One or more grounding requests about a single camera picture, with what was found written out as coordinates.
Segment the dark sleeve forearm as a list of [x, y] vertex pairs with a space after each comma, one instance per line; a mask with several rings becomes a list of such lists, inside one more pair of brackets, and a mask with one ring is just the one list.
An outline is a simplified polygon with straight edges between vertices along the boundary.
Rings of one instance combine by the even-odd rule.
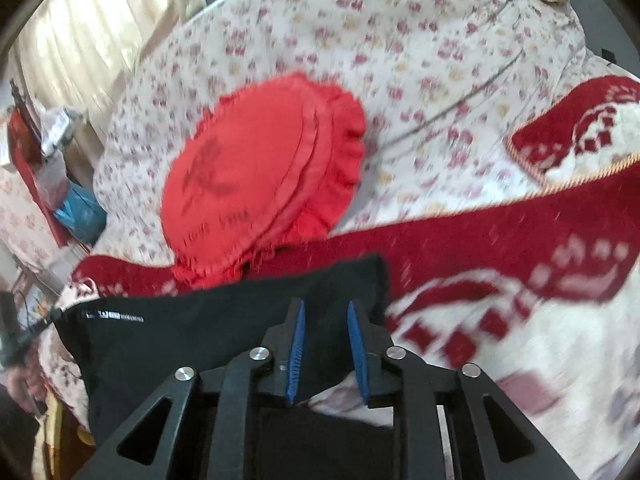
[[38, 422], [11, 398], [2, 396], [0, 424], [0, 479], [31, 479]]

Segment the person's left hand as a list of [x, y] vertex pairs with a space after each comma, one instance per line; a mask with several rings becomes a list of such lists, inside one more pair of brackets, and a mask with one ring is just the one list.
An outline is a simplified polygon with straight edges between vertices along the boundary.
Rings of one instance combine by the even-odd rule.
[[27, 413], [39, 415], [40, 404], [46, 402], [47, 386], [36, 360], [11, 367], [6, 388], [10, 397]]

